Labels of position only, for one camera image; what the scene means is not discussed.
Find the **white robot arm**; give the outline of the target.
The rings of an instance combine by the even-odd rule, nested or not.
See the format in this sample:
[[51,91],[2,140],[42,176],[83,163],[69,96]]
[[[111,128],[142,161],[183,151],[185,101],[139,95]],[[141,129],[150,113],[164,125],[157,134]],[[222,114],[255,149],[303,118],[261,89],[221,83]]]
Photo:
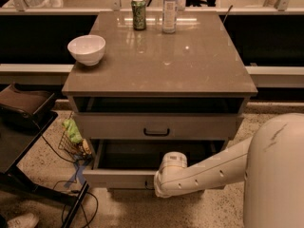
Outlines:
[[160,198],[244,183],[245,228],[304,228],[304,115],[276,116],[253,137],[192,166],[164,155],[154,176]]

